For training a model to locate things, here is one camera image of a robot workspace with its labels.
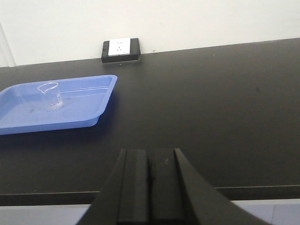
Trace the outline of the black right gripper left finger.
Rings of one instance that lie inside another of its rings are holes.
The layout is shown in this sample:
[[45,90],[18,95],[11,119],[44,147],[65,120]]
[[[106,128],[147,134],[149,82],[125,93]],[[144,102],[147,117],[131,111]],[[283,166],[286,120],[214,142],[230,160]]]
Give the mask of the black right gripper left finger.
[[146,150],[122,149],[105,186],[77,224],[149,224],[148,175]]

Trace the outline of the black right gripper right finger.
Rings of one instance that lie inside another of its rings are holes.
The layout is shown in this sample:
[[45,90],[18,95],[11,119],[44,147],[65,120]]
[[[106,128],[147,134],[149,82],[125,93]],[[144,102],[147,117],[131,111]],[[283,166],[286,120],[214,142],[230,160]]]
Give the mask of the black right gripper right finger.
[[154,225],[265,225],[212,187],[178,148],[153,149],[150,218]]

